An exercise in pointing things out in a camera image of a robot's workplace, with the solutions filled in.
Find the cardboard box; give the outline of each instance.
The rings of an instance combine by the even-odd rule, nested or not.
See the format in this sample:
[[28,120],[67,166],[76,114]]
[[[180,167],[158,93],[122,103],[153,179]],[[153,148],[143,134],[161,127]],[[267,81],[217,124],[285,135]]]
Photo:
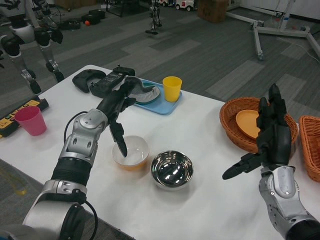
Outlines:
[[55,5],[64,9],[78,9],[81,8],[81,0],[55,0]]
[[223,22],[226,19],[228,0],[198,0],[198,17],[211,23]]

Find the pink plastic cup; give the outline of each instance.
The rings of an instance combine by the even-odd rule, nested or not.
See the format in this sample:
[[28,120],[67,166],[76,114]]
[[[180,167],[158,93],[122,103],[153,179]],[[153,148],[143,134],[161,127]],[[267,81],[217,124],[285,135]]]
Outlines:
[[14,119],[31,135],[38,136],[43,134],[46,129],[46,123],[40,108],[37,106],[27,106],[19,110]]

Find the floor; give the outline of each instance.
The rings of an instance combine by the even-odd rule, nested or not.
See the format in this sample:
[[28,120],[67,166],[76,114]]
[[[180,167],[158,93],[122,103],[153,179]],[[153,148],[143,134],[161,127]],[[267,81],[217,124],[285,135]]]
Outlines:
[[[62,11],[65,14],[62,17],[79,17],[90,8],[95,7],[71,13]],[[67,77],[89,64],[109,69],[121,64],[134,68],[137,76],[158,83],[166,76],[178,76],[183,80],[183,90],[221,101],[244,96],[262,97],[269,86],[277,83],[288,112],[296,121],[301,115],[320,117],[320,65],[302,48],[275,36],[261,35],[265,56],[265,61],[261,62],[256,57],[248,23],[227,17],[224,22],[212,24],[198,18],[196,12],[163,7],[160,10],[163,27],[158,35],[145,34],[151,22],[147,12],[123,18],[108,14],[97,25],[64,31],[63,43],[52,43],[61,71]],[[232,12],[265,21],[266,26],[277,24],[269,15],[259,12],[243,8]],[[313,22],[297,19],[291,19],[289,28],[301,25],[309,25],[312,32],[320,28]],[[0,33],[7,31],[8,28],[0,28]],[[315,56],[306,40],[285,39],[302,45]],[[41,88],[45,91],[55,85],[37,46],[31,43],[21,49]],[[0,68],[0,116],[32,97],[10,60],[5,56],[1,63],[5,69]],[[4,219],[21,223],[41,186],[3,161],[0,167],[23,178],[29,191],[25,197],[16,196],[0,178],[0,191],[4,193],[0,204],[5,209],[0,213],[0,225],[6,223]],[[89,239],[92,227],[93,218],[88,215],[83,239]],[[129,238],[101,222],[96,239]]]

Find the stainless steel bowl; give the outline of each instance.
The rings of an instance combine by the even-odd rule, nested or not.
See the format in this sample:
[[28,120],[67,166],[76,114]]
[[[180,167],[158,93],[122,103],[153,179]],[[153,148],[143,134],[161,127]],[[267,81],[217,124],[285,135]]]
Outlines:
[[188,185],[194,174],[194,166],[183,153],[164,151],[153,159],[151,174],[160,188],[176,191]]

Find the woven basket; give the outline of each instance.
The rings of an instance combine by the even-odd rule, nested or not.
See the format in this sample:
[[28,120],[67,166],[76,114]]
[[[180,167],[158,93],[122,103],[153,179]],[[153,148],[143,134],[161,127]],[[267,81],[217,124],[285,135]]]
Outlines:
[[[240,97],[226,102],[220,110],[220,122],[226,135],[235,145],[250,153],[258,152],[256,140],[246,136],[240,130],[236,122],[236,116],[242,110],[258,111],[259,102],[260,99],[256,97]],[[297,124],[289,114],[284,119],[290,127],[292,145],[294,145],[298,137]]]
[[306,171],[320,183],[320,117],[302,116],[299,127]]

